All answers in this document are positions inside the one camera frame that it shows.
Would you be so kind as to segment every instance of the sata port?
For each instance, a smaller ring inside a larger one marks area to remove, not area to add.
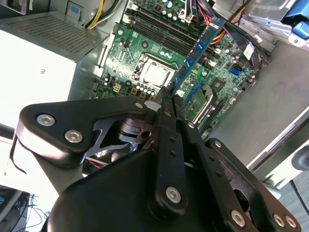
[[[235,76],[240,76],[240,72],[234,68],[230,68],[229,72]]]
[[[242,72],[242,67],[240,67],[240,66],[237,65],[237,64],[234,64],[234,65],[233,65],[233,68],[236,69],[238,72]]]

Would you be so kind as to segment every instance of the screw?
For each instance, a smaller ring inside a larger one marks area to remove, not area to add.
[[[277,214],[274,214],[273,217],[278,225],[284,227],[284,221],[281,219],[281,217],[279,217]]]
[[[135,103],[135,105],[136,105],[138,108],[140,108],[140,109],[144,108],[144,107],[143,107],[143,105],[142,105],[142,104],[140,104],[140,103],[138,103],[138,102],[137,102],[137,103]]]
[[[231,216],[233,221],[239,225],[240,227],[245,227],[246,222],[243,216],[237,211],[237,210],[232,210],[231,211]]]
[[[191,127],[191,128],[194,128],[194,124],[192,122],[188,122],[188,126]]]
[[[171,114],[170,114],[169,111],[165,110],[164,113],[165,113],[167,116],[171,117]]]
[[[166,188],[166,196],[175,204],[178,204],[182,199],[180,192],[172,186]]]
[[[50,115],[39,115],[37,122],[43,126],[50,127],[55,124],[55,119]]]
[[[64,137],[66,138],[66,140],[73,144],[78,144],[83,140],[82,134],[76,130],[68,130],[64,134]]]
[[[214,144],[215,144],[217,147],[221,147],[221,143],[219,143],[218,141],[214,141]]]
[[[292,226],[293,228],[296,228],[296,223],[291,219],[289,216],[285,215],[286,221]]]

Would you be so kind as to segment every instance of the motherboard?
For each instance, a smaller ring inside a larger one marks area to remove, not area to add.
[[[133,95],[153,101],[206,26],[184,11],[181,0],[129,0],[115,26],[95,97]],[[237,95],[256,82],[256,72],[229,36],[209,46],[177,91],[185,99],[185,117],[205,137]],[[201,117],[210,103],[213,107]]]

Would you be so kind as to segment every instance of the yellow wire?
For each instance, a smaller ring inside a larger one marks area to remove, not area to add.
[[[97,23],[100,15],[101,15],[101,12],[103,10],[103,5],[104,5],[104,0],[101,0],[100,6],[99,6],[98,11],[96,13],[96,16],[95,16],[94,20],[92,21],[92,23],[88,26],[88,28],[91,28],[93,25],[95,25]]]
[[[244,10],[245,10],[245,7],[244,7],[241,11],[239,11],[238,14],[235,15],[235,16],[231,19],[231,22],[233,22],[233,20],[234,20],[235,18],[237,18],[238,16],[240,16],[240,14],[241,14]],[[224,32],[224,30],[223,30],[219,35],[217,35],[217,36],[213,39],[213,41],[215,41],[215,40],[217,40],[217,39],[220,39],[221,36],[224,35],[224,33],[225,33],[225,32]]]

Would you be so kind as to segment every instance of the ventilation grille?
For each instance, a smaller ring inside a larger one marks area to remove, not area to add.
[[[10,22],[8,25],[44,39],[74,54],[78,54],[91,45],[91,42],[95,39],[94,35],[67,24],[52,15]]]

